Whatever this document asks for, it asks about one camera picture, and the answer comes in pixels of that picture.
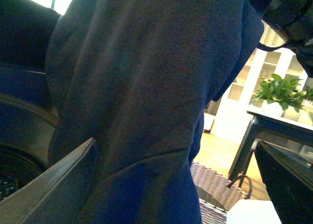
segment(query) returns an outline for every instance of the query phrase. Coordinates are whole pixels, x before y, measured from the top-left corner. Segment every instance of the basket handle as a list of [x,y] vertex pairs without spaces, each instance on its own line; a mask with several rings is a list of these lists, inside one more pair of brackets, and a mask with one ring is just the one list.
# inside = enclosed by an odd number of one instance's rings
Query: basket handle
[[245,197],[245,200],[249,200],[252,194],[252,180],[249,178],[247,175],[239,175],[236,178],[234,178],[230,184],[227,185],[228,188],[230,188],[237,180],[242,179],[242,178],[247,178],[249,181],[249,191],[248,194]]

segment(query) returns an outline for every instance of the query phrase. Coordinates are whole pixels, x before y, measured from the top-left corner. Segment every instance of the table leg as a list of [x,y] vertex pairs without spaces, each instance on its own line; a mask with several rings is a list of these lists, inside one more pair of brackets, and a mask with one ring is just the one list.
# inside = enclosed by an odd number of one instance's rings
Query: table leg
[[259,123],[258,119],[254,116],[247,127],[245,136],[240,144],[235,159],[229,170],[228,177],[229,180],[233,180],[235,177],[239,175],[239,173],[242,172],[245,165],[245,161],[249,156],[250,149],[258,132],[259,132]]
[[[250,149],[249,154],[248,154],[248,156],[247,156],[247,158],[246,158],[246,160],[245,160],[244,169],[243,169],[243,171],[242,171],[242,174],[243,174],[243,175],[246,175],[246,172],[247,172],[247,170],[248,170],[248,167],[249,167],[249,164],[250,164],[250,161],[251,161],[251,158],[252,158],[253,153],[254,153],[254,150],[253,150],[253,149]],[[244,178],[240,179],[240,182],[239,182],[239,185],[238,185],[238,186],[241,187],[242,184],[243,184],[243,182],[244,182]]]

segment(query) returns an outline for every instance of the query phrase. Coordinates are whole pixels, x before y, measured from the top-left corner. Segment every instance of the table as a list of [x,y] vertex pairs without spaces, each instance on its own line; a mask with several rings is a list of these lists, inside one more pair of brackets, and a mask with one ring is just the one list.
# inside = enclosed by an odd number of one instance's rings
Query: table
[[247,113],[253,117],[231,165],[228,179],[233,180],[243,171],[246,161],[252,156],[251,147],[259,132],[268,132],[313,147],[313,126],[269,116],[260,110],[248,110]]

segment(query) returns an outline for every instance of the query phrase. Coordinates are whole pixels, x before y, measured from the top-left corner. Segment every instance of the white pot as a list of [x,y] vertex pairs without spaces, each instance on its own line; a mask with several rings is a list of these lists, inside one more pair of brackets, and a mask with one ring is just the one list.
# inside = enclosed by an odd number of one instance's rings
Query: white pot
[[265,102],[262,106],[262,111],[266,115],[275,116],[275,117],[281,117],[284,112],[283,108],[277,102],[274,102],[271,104],[268,104],[267,102]]

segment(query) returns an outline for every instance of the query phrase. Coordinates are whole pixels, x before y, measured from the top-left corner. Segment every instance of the green plant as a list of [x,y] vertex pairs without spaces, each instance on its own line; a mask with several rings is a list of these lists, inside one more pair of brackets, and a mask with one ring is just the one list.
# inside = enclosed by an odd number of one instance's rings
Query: green plant
[[313,101],[313,88],[306,87],[305,91],[306,91],[306,94],[303,96],[303,98]]
[[268,104],[278,102],[283,110],[289,106],[293,107],[296,112],[302,108],[302,101],[306,95],[306,91],[298,90],[299,78],[288,77],[283,79],[277,74],[272,74],[271,78],[263,79],[260,83],[261,88],[254,94],[254,100],[266,100]]

